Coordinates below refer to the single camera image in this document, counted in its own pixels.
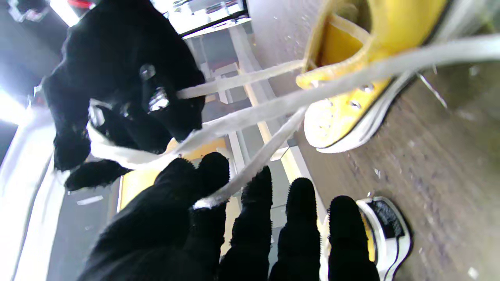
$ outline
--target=wooden floor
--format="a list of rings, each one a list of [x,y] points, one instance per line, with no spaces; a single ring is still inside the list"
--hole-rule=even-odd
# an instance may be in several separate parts
[[[267,68],[304,55],[320,0],[249,0],[254,51]],[[396,280],[500,278],[500,63],[438,68],[425,76],[447,109],[416,80],[392,105],[376,136],[345,153],[298,141],[326,206],[338,195],[392,199],[406,216],[413,250]],[[271,81],[277,95],[295,75]]]

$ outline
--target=metal eyelet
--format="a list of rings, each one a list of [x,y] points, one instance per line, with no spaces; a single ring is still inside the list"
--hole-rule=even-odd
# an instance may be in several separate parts
[[[361,109],[361,104],[357,102],[356,100],[350,100],[349,105],[353,108],[356,108],[357,110]]]
[[[143,81],[149,80],[156,75],[156,69],[152,64],[144,64],[139,69],[139,75]]]
[[[365,93],[371,93],[374,91],[375,86],[373,84],[368,84],[361,86],[359,89]]]
[[[166,108],[169,106],[170,101],[167,97],[167,92],[165,91],[165,88],[159,87],[156,89],[156,92],[152,96],[152,98],[149,100],[149,111],[157,111]]]

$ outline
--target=yellow canvas shoe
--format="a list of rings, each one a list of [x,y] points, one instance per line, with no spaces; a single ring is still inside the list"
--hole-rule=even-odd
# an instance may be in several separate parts
[[[429,43],[454,11],[452,5],[453,1],[446,0],[327,1],[309,40],[307,64],[297,85],[321,87],[323,82]],[[323,153],[344,152],[366,143],[412,78],[404,74],[373,81],[313,103],[304,120],[308,142]]]

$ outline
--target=yellow wall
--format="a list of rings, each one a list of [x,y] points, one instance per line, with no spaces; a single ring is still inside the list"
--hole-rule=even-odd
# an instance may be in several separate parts
[[[177,145],[177,142],[172,139],[172,141],[168,144],[166,151],[172,151]],[[213,142],[203,145],[197,150],[184,155],[183,157],[192,161],[203,158],[203,156],[217,151],[217,148],[225,147],[226,142],[224,139],[218,138]],[[124,175],[121,179],[120,202],[118,202],[119,209],[122,210],[125,208],[125,206],[141,191],[153,185],[159,173],[159,170],[135,170]]]

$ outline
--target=light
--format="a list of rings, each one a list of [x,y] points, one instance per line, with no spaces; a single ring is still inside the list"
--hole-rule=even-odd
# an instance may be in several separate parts
[[[0,89],[0,120],[19,125],[29,119],[30,115],[31,112]]]
[[[69,27],[76,25],[80,21],[80,18],[66,0],[51,0],[50,7]]]

